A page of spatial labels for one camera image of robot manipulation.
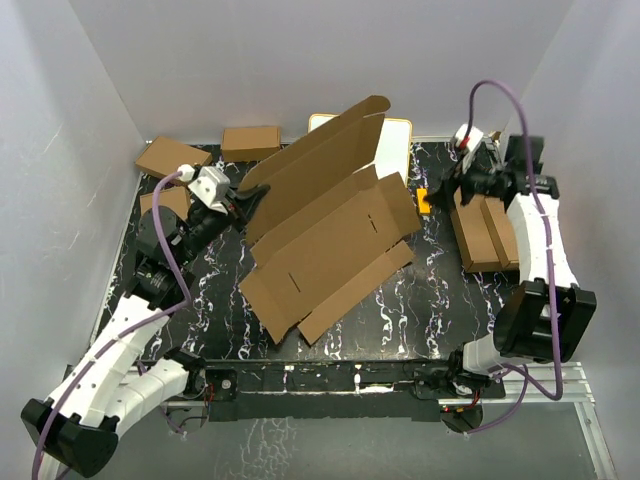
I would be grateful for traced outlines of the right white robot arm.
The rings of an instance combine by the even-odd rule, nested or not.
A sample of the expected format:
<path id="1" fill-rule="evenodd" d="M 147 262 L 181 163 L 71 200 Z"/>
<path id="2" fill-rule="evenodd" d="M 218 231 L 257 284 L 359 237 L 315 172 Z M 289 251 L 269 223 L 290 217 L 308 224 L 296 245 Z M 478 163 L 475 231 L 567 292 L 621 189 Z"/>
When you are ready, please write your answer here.
<path id="1" fill-rule="evenodd" d="M 539 160 L 543 145 L 538 136 L 512 135 L 500 156 L 480 130 L 464 124 L 450 141 L 453 165 L 435 191 L 421 196 L 448 211 L 479 196 L 498 200 L 513 228 L 519 263 L 520 283 L 493 330 L 449 355 L 434 373 L 441 384 L 476 392 L 514 372 L 552 401 L 564 394 L 562 366 L 577 349 L 597 300 L 569 266 L 558 183 L 543 174 Z"/>

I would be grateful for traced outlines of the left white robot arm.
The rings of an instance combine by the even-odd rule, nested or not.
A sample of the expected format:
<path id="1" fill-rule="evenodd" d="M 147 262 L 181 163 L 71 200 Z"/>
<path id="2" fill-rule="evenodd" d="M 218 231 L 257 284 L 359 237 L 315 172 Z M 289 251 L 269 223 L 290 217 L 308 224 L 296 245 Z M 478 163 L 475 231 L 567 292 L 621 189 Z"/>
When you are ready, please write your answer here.
<path id="1" fill-rule="evenodd" d="M 30 399 L 21 420 L 36 450 L 31 476 L 52 458 L 85 478 L 99 473 L 125 433 L 166 400 L 193 392 L 199 357 L 173 349 L 132 381 L 125 378 L 147 343 L 192 302 L 185 269 L 229 226 L 244 230 L 269 188 L 225 192 L 194 181 L 196 200 L 186 220 L 152 193 L 141 217 L 139 258 L 114 313 L 85 355 L 45 399 Z"/>

